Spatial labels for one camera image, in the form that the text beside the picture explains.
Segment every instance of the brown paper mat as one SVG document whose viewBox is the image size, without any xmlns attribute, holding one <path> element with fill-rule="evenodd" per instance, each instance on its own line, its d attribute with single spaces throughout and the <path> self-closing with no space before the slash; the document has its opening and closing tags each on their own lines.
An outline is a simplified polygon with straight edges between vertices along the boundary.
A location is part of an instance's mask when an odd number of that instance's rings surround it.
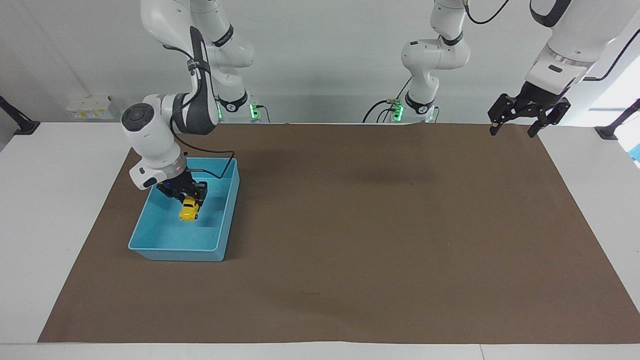
<svg viewBox="0 0 640 360">
<path fill-rule="evenodd" d="M 640 343 L 640 314 L 525 130 L 223 125 L 185 136 L 237 149 L 222 263 L 127 249 L 147 196 L 129 180 L 130 154 L 40 341 Z"/>
</svg>

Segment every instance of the white table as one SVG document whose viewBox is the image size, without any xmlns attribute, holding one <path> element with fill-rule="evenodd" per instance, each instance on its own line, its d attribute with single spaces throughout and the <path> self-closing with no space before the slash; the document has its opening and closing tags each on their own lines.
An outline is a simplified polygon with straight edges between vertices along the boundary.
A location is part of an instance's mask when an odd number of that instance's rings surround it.
<svg viewBox="0 0 640 360">
<path fill-rule="evenodd" d="M 590 128 L 540 136 L 640 309 L 640 170 Z M 640 359 L 640 345 L 35 344 L 128 149 L 120 124 L 44 123 L 0 152 L 0 359 Z"/>
</svg>

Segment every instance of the blue plastic bin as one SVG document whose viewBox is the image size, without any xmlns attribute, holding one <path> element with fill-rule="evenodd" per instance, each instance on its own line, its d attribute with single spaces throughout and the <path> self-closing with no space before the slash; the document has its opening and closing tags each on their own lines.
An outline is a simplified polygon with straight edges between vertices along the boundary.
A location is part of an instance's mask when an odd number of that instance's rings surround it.
<svg viewBox="0 0 640 360">
<path fill-rule="evenodd" d="M 640 161 L 640 143 L 629 151 L 629 155 L 633 158 L 633 160 Z"/>
<path fill-rule="evenodd" d="M 228 159 L 189 158 L 189 168 L 203 168 L 221 174 Z M 194 172 L 195 181 L 206 181 L 207 198 L 198 220 L 184 222 L 178 218 L 182 204 L 169 199 L 155 186 L 133 231 L 129 248 L 149 260 L 222 261 L 225 258 L 231 219 L 240 184 L 236 159 L 222 179 Z"/>
</svg>

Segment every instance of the robotic arm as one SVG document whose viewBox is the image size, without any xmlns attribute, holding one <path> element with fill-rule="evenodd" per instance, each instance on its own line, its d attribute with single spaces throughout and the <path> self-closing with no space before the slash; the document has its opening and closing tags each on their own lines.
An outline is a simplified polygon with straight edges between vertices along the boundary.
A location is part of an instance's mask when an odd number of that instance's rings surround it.
<svg viewBox="0 0 640 360">
<path fill-rule="evenodd" d="M 168 197 L 199 208 L 207 184 L 193 180 L 174 135 L 206 135 L 219 119 L 256 117 L 252 97 L 235 69 L 252 64 L 253 46 L 235 32 L 218 0 L 141 0 L 141 14 L 156 40 L 188 57 L 192 91 L 149 95 L 124 111 L 125 135 L 142 157 L 129 175 L 141 190 L 156 185 Z"/>
<path fill-rule="evenodd" d="M 580 0 L 531 0 L 531 15 L 551 28 L 553 35 L 527 74 L 520 93 L 516 97 L 502 94 L 489 110 L 492 135 L 505 122 L 518 117 L 537 118 L 529 128 L 530 137 L 560 122 L 571 106 L 565 93 L 584 79 L 640 9 L 638 0 L 598 5 Z"/>
<path fill-rule="evenodd" d="M 402 63 L 411 72 L 412 82 L 401 96 L 403 119 L 424 122 L 433 111 L 440 80 L 431 76 L 432 71 L 458 69 L 469 61 L 470 49 L 462 32 L 465 17 L 463 0 L 436 0 L 431 27 L 440 36 L 404 46 Z"/>
</svg>

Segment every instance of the white wall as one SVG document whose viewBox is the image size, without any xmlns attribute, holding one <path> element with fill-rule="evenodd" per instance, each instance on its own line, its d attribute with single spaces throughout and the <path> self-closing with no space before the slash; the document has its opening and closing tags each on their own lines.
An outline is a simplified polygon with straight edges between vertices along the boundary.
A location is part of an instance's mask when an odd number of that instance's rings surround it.
<svg viewBox="0 0 640 360">
<path fill-rule="evenodd" d="M 472 11 L 485 19 L 501 3 L 478 1 Z M 228 0 L 225 8 L 255 44 L 256 62 L 243 74 L 274 121 L 358 122 L 375 100 L 394 97 L 408 78 L 400 62 L 404 43 L 435 37 L 432 4 Z M 188 91 L 185 59 L 145 32 L 139 12 L 136 0 L 0 1 L 0 54 L 9 54 L 0 58 L 0 94 L 35 119 L 69 121 L 66 96 L 108 94 L 123 110 L 147 94 Z M 640 15 L 610 46 L 596 75 L 638 27 Z M 465 36 L 470 63 L 438 73 L 440 119 L 488 122 L 486 111 L 499 94 L 518 93 L 550 30 L 531 19 L 527 1 L 513 1 L 488 25 L 467 21 Z M 565 124 L 578 123 L 638 54 L 640 42 L 607 81 L 576 86 Z"/>
<path fill-rule="evenodd" d="M 640 97 L 640 57 L 593 104 L 594 108 L 628 108 Z"/>
<path fill-rule="evenodd" d="M 16 127 L 13 127 L 14 122 L 6 115 L 0 114 L 0 150 L 4 149 L 5 145 L 11 140 L 12 134 Z"/>
</svg>

